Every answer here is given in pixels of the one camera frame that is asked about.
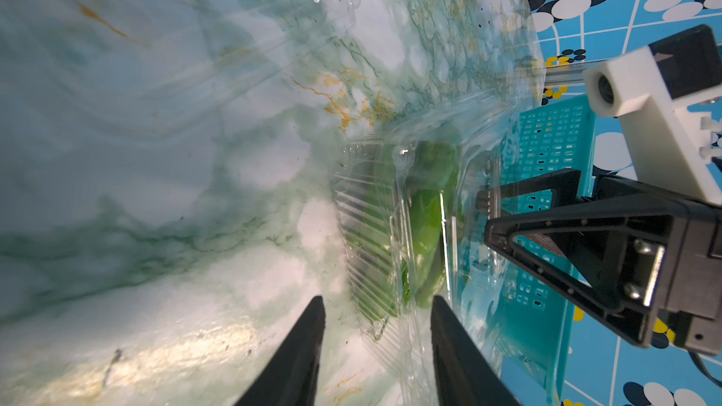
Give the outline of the green peppers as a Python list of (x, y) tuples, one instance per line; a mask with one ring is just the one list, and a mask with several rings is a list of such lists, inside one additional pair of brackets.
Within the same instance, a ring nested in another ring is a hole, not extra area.
[(372, 324), (429, 308), (445, 284), (447, 207), (459, 149), (446, 142), (368, 145), (336, 191), (352, 292)]

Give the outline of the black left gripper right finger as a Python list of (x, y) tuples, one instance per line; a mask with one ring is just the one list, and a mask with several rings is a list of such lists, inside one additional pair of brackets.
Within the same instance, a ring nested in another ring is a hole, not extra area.
[(517, 406), (445, 299), (432, 300), (432, 359), (441, 405)]

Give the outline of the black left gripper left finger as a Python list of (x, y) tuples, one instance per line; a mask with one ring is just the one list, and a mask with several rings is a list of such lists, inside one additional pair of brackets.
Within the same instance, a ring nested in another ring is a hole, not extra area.
[(325, 335), (323, 297), (313, 297), (236, 406), (313, 405)]

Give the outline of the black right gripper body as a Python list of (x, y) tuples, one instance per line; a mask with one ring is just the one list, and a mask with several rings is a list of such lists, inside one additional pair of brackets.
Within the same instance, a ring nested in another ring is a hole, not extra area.
[(721, 352), (721, 208), (616, 176), (600, 176), (593, 197), (610, 212), (607, 252), (620, 308), (598, 320), (648, 348), (657, 321), (692, 353)]

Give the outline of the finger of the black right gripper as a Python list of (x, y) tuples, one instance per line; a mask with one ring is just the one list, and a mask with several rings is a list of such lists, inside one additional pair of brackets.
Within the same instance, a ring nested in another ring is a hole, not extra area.
[(623, 340), (649, 347), (654, 332), (654, 250), (645, 218), (592, 203), (488, 221), (485, 244)]
[(520, 182), (488, 187), (477, 192), (476, 211), (481, 214), (520, 214), (518, 197), (545, 191), (551, 194), (550, 209), (581, 204), (584, 202), (584, 197), (578, 194), (581, 176), (581, 171), (566, 168)]

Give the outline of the clear clamshell container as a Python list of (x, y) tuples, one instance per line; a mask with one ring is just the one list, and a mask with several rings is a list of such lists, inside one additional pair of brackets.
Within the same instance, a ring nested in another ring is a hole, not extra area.
[(429, 318), (481, 246), (476, 195), (517, 155), (540, 89), (526, 0), (314, 0), (311, 91), (340, 124), (331, 195), (364, 342), (405, 405), (437, 402)]

